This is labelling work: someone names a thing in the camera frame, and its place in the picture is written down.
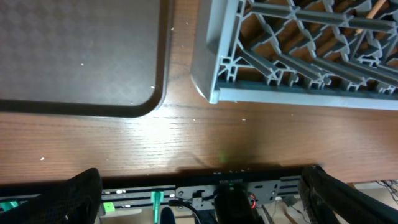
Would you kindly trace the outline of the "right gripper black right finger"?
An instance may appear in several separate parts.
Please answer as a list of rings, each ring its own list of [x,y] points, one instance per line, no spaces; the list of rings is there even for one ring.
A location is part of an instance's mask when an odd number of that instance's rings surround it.
[[[310,223],[397,223],[397,210],[328,175],[320,166],[302,171],[298,186]]]

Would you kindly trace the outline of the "wooden chopstick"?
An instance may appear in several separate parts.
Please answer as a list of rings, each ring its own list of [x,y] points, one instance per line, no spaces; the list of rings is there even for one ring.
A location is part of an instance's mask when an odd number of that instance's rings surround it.
[[[375,15],[382,9],[383,5],[387,3],[388,0],[377,0],[376,2],[372,1],[360,1],[356,0],[355,3],[361,8],[367,9],[368,7],[371,7],[370,10],[366,13],[366,18],[367,19],[373,19]]]

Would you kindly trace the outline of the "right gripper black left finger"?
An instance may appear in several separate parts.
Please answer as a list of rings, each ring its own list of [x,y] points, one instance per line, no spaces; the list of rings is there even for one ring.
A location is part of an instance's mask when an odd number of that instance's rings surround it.
[[[1,223],[94,223],[101,204],[102,179],[90,168],[1,214]]]

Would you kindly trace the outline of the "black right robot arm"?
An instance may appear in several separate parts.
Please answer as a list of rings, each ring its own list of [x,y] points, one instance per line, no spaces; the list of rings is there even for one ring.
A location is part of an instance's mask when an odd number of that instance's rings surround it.
[[[2,223],[94,223],[150,209],[154,223],[189,211],[198,223],[271,223],[265,206],[299,198],[310,223],[396,223],[397,210],[327,174],[320,166],[102,178],[90,168],[62,182],[1,187]]]

